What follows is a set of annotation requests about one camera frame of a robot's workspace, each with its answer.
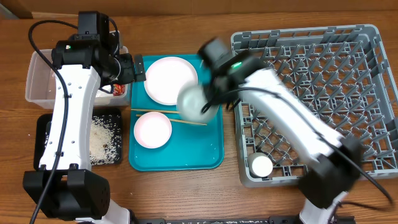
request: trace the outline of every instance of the gray dish rack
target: gray dish rack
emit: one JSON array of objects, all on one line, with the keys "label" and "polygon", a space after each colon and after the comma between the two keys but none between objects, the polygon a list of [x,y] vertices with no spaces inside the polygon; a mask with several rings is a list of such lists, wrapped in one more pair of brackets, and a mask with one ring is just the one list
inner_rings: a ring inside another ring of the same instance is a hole
[{"label": "gray dish rack", "polygon": [[[359,138],[366,147],[363,169],[371,176],[398,176],[398,91],[375,26],[237,32],[231,48],[234,55],[249,49],[315,116],[344,136]],[[235,122],[243,185],[294,185],[308,172],[287,138],[244,99],[235,108]],[[247,158],[255,152],[273,161],[270,176],[250,175]]]}]

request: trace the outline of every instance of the wooden chopstick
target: wooden chopstick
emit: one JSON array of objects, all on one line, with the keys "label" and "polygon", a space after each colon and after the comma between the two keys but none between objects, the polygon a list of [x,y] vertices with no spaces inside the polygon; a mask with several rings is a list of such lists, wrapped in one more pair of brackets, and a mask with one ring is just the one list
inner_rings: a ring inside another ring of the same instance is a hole
[{"label": "wooden chopstick", "polygon": [[179,119],[170,119],[169,118],[169,120],[174,121],[174,122],[178,122],[178,123],[185,123],[185,124],[196,124],[196,125],[204,125],[204,126],[207,125],[207,124],[204,124],[204,123],[197,123],[197,122],[192,122],[192,121],[184,121],[184,120],[179,120]]},{"label": "wooden chopstick", "polygon": [[166,111],[166,110],[149,110],[149,109],[134,109],[131,108],[132,111],[143,111],[143,112],[159,112],[159,113],[180,113],[179,111]]}]

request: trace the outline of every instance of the pink plate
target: pink plate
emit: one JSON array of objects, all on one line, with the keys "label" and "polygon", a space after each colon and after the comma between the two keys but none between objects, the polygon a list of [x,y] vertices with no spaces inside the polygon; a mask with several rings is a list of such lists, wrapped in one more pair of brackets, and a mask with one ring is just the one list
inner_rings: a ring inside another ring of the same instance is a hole
[{"label": "pink plate", "polygon": [[141,146],[148,149],[163,146],[171,135],[172,123],[162,113],[146,113],[134,125],[134,137]]},{"label": "pink plate", "polygon": [[145,91],[151,99],[162,105],[176,105],[181,88],[187,83],[198,83],[195,68],[179,57],[157,60],[146,71],[146,78]]}]

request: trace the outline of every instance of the white container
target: white container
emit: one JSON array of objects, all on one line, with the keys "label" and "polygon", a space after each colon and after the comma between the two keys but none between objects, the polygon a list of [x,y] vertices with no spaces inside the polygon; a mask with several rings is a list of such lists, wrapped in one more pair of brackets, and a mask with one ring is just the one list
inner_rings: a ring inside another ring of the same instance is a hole
[{"label": "white container", "polygon": [[[51,62],[51,50],[41,50]],[[51,68],[34,52],[27,72],[25,99],[45,109],[54,108],[55,74]],[[127,84],[120,96],[96,97],[94,106],[127,106],[131,102],[131,84]]]}]

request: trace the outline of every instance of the wooden tabletop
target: wooden tabletop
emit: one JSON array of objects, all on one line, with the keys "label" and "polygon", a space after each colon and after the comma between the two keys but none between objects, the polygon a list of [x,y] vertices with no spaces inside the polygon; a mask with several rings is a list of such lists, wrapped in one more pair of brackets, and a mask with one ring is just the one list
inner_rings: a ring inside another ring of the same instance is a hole
[{"label": "wooden tabletop", "polygon": [[[379,28],[395,79],[398,80],[398,11],[241,14],[224,16],[116,17],[123,43],[142,55],[194,54],[208,39],[226,43],[234,32],[351,24]],[[65,19],[76,24],[77,19]],[[51,110],[28,103],[25,83],[33,49],[27,31],[33,20],[0,21],[0,223],[28,223],[35,203],[22,188],[24,171],[33,170],[37,118]],[[74,30],[42,25],[34,32],[40,49],[51,49]],[[213,170],[138,172],[128,161],[129,108],[123,109],[123,161],[96,166],[107,178],[111,198],[132,209],[139,218],[261,218],[296,215],[305,197],[296,187],[245,188],[239,181],[234,116],[224,112],[223,163]],[[398,179],[380,180],[398,198]],[[368,181],[359,181],[347,200],[383,206],[387,201]],[[357,223],[397,223],[398,209],[381,213],[346,206],[341,215],[355,215]],[[37,223],[48,220],[40,213]]]}]

